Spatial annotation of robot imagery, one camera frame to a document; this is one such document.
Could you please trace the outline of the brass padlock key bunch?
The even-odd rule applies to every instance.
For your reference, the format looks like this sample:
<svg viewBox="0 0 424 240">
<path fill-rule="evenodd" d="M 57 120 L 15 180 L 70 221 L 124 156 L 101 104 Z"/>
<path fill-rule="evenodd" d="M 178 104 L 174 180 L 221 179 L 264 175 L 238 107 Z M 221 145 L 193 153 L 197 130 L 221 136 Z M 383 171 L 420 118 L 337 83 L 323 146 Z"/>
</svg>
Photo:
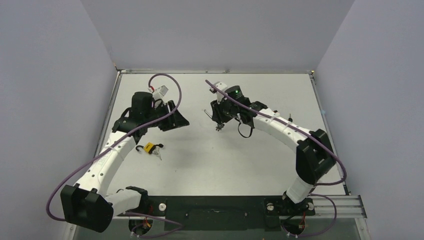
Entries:
<svg viewBox="0 0 424 240">
<path fill-rule="evenodd" d="M 217 126 L 216 126 L 216 128 L 215 128 L 215 130 L 217 131 L 217 132 L 219 132 L 219 131 L 221 131 L 223 128 L 224 128 L 224 124 L 222 123 L 222 124 L 217 124 Z"/>
</svg>

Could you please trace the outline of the brass padlock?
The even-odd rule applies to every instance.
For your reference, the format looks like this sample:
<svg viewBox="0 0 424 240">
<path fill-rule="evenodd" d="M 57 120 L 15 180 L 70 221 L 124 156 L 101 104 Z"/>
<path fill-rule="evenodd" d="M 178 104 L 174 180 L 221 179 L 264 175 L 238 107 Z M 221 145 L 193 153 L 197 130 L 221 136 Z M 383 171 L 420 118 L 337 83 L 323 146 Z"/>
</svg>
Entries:
<svg viewBox="0 0 424 240">
<path fill-rule="evenodd" d="M 213 119 L 213 115 L 209 111 L 207 111 L 206 109 L 204 109 L 203 111 L 211 120 Z"/>
</svg>

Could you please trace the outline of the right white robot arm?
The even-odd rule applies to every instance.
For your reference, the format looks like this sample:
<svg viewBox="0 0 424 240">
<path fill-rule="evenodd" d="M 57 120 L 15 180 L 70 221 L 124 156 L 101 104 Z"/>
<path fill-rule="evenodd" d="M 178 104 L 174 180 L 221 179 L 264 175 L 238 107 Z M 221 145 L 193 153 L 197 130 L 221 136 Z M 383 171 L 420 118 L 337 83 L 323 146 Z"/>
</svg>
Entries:
<svg viewBox="0 0 424 240">
<path fill-rule="evenodd" d="M 228 87 L 217 82 L 209 90 L 216 95 L 210 105 L 217 131 L 230 120 L 236 120 L 252 131 L 269 134 L 295 153 L 296 175 L 282 195 L 282 207 L 289 214 L 310 208 L 306 198 L 337 163 L 327 133 L 322 129 L 312 131 L 299 127 L 264 103 L 250 101 L 238 85 Z"/>
</svg>

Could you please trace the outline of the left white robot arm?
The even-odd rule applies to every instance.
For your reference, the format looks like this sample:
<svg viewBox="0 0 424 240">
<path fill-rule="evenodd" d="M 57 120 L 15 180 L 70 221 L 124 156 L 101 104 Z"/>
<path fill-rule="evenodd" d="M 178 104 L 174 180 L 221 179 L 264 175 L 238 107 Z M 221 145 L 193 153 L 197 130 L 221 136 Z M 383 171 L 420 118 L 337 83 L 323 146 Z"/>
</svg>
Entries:
<svg viewBox="0 0 424 240">
<path fill-rule="evenodd" d="M 61 190 L 65 221 L 102 233 L 115 216 L 131 210 L 136 215 L 145 214 L 149 210 L 148 191 L 128 186 L 108 195 L 112 179 L 148 128 L 166 132 L 189 124 L 172 100 L 163 103 L 152 93 L 135 92 L 131 106 L 114 123 L 102 153 L 74 185 Z"/>
</svg>

